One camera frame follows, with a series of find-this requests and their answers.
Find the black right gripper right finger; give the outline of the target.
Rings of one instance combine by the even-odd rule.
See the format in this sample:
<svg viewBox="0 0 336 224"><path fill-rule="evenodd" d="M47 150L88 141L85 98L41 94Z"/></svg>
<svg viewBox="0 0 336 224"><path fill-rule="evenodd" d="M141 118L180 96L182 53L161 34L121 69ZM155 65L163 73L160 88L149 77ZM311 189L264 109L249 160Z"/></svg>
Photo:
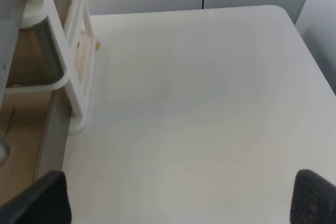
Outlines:
<svg viewBox="0 0 336 224"><path fill-rule="evenodd" d="M293 187L290 223L335 224L335 185L311 170L298 171Z"/></svg>

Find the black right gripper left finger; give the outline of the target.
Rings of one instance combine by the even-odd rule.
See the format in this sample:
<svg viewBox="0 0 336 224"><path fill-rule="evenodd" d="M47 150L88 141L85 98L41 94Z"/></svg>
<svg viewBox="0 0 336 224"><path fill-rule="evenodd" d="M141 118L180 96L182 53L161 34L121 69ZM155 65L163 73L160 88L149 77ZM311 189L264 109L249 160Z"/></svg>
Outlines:
<svg viewBox="0 0 336 224"><path fill-rule="evenodd" d="M52 170L1 206L1 223L71 223L66 175Z"/></svg>

